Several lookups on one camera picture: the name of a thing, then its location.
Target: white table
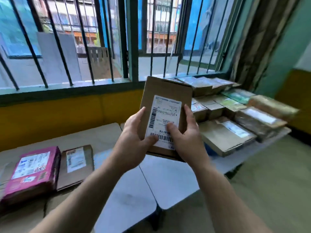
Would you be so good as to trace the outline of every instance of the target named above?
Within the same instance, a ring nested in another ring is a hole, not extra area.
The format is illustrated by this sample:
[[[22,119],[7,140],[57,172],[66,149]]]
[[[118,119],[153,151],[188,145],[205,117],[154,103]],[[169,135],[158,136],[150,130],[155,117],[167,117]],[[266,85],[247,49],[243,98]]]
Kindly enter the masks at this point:
[[[225,174],[289,132],[289,129],[283,129],[278,136],[264,143],[254,142],[224,158],[214,156],[212,162],[221,173]],[[196,177],[186,163],[146,155],[140,168],[159,207],[163,210],[173,207],[199,190]]]
[[[57,145],[60,150],[90,144],[94,165],[98,168],[121,134],[117,123],[69,134],[51,140],[0,152],[0,164],[17,159],[21,154]],[[127,172],[112,191],[95,224],[95,232],[121,233],[151,215],[156,201],[139,167]]]

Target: person's left hand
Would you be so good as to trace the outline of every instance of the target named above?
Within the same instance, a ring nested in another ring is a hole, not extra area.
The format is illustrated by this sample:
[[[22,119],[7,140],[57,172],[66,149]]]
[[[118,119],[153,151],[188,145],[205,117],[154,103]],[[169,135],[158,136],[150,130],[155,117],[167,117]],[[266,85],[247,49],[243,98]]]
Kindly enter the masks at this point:
[[[125,122],[123,132],[111,153],[111,158],[123,172],[137,167],[145,158],[149,147],[158,141],[157,135],[146,137],[142,141],[138,137],[137,130],[145,109],[143,107],[128,118]]]

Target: pink box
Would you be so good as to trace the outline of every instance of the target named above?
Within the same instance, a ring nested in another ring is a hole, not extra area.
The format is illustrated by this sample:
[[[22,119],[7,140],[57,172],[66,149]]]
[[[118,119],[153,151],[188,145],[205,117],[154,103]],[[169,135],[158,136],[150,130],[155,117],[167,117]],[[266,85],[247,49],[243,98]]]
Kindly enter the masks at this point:
[[[20,156],[1,202],[22,202],[56,189],[60,150],[57,146],[35,150]]]

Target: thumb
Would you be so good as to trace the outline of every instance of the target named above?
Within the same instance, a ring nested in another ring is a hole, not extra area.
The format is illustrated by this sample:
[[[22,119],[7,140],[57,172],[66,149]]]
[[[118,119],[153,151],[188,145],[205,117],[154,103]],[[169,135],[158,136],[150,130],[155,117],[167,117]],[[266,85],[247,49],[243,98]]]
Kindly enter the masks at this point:
[[[171,122],[167,124],[166,129],[169,133],[171,133],[171,136],[174,140],[176,140],[178,137],[182,135],[178,130],[178,127],[176,127],[176,125]]]
[[[141,141],[141,144],[144,148],[148,149],[150,146],[153,146],[158,141],[157,135],[148,136]]]

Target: person's right hand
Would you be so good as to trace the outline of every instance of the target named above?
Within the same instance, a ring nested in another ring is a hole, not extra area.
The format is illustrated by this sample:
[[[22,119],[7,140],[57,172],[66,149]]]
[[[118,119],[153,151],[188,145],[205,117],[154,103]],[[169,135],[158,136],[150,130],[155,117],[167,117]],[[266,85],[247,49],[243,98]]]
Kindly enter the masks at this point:
[[[191,109],[184,106],[187,116],[187,130],[184,134],[178,130],[173,123],[167,124],[167,130],[171,133],[173,143],[180,157],[189,164],[192,169],[209,165],[209,157],[201,138],[199,126],[197,125]]]

